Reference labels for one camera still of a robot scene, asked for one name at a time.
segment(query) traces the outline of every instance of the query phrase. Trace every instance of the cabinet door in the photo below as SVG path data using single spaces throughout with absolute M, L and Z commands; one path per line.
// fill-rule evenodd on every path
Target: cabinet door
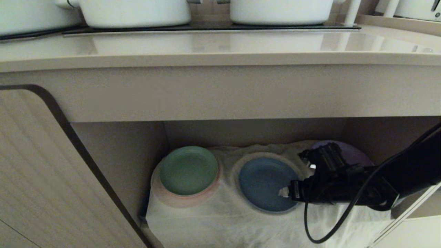
M 0 247 L 39 248 L 36 244 L 32 243 L 32 241 L 2 221 L 0 221 Z
M 38 86 L 0 87 L 0 220 L 43 248 L 149 246 Z

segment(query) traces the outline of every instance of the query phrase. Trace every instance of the blue plate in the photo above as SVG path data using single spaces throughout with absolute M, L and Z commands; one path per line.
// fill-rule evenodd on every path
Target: blue plate
M 247 162 L 239 173 L 240 190 L 257 208 L 285 212 L 297 202 L 279 196 L 279 190 L 299 176 L 287 164 L 274 158 L 257 158 Z

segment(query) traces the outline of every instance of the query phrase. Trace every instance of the white pot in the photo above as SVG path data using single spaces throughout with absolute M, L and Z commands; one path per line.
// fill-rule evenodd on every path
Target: white pot
M 234 23 L 313 25 L 328 20 L 333 0 L 231 0 Z
M 21 34 L 75 26 L 75 9 L 61 9 L 54 0 L 1 0 L 0 35 Z
M 69 0 L 94 28 L 173 26 L 189 23 L 186 0 Z
M 375 11 L 384 13 L 388 3 L 389 1 L 380 0 Z M 441 22 L 441 3 L 434 0 L 401 0 L 398 3 L 395 15 L 412 19 Z

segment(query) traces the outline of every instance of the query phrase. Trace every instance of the white pole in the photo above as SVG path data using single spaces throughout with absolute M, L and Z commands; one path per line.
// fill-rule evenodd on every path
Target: white pole
M 398 3 L 400 0 L 389 0 L 384 17 L 393 17 L 395 15 L 396 8 L 398 7 Z
M 352 26 L 355 23 L 355 18 L 357 17 L 358 9 L 360 8 L 361 0 L 352 0 L 349 5 L 348 12 L 346 14 L 346 19 L 344 24 L 347 26 Z

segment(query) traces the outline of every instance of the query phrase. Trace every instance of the cooktop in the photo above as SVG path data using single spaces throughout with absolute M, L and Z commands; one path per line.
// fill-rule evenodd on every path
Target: cooktop
M 82 29 L 83 26 L 73 26 L 73 27 L 65 27 L 65 28 L 57 28 L 50 29 L 44 31 L 36 31 L 36 32 L 28 32 L 23 34 L 9 34 L 9 35 L 0 35 L 0 41 L 9 41 L 9 40 L 22 40 L 22 39 L 34 39 L 37 37 L 43 37 L 51 34 L 62 33 L 69 30 L 77 30 Z
M 325 23 L 320 25 L 304 25 L 304 26 L 259 26 L 259 25 L 239 25 L 231 22 L 223 23 L 192 23 L 181 26 L 167 27 L 149 27 L 149 28 L 111 28 L 98 29 L 86 27 L 63 32 L 64 35 L 74 34 L 99 34 L 99 33 L 127 33 L 127 32 L 211 32 L 211 31 L 253 31 L 253 30 L 335 30 L 335 31 L 351 31 L 359 30 L 361 27 L 345 26 L 340 23 Z

